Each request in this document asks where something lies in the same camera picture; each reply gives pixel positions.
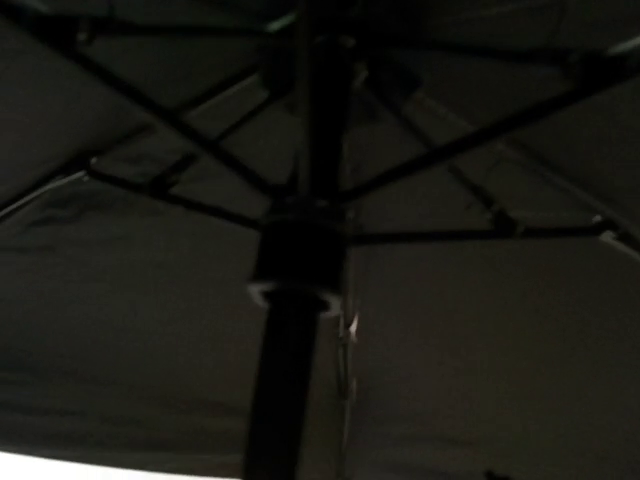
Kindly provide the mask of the pink and black umbrella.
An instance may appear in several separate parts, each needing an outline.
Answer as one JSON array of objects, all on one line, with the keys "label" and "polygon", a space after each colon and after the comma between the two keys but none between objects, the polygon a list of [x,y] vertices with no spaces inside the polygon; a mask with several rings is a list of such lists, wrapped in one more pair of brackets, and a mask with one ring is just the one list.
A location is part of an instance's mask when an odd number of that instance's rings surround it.
[{"label": "pink and black umbrella", "polygon": [[635,1],[5,1],[1,448],[639,475]]}]

